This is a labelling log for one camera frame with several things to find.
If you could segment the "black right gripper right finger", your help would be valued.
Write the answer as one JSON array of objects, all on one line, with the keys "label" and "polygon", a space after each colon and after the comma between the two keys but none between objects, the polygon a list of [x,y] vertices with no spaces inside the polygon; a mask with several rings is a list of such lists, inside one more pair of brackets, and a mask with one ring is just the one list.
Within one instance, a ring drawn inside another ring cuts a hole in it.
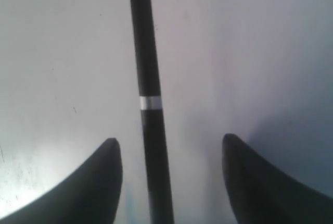
[{"label": "black right gripper right finger", "polygon": [[332,198],[268,162],[235,134],[222,140],[222,171],[238,223],[332,223]]}]

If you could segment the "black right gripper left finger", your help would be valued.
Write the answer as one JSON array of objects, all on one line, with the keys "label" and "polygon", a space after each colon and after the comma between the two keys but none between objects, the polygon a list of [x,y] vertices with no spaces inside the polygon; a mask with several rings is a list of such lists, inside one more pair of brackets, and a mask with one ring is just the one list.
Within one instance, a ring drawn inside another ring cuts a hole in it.
[{"label": "black right gripper left finger", "polygon": [[109,138],[65,180],[1,223],[114,223],[121,188],[120,145]]}]

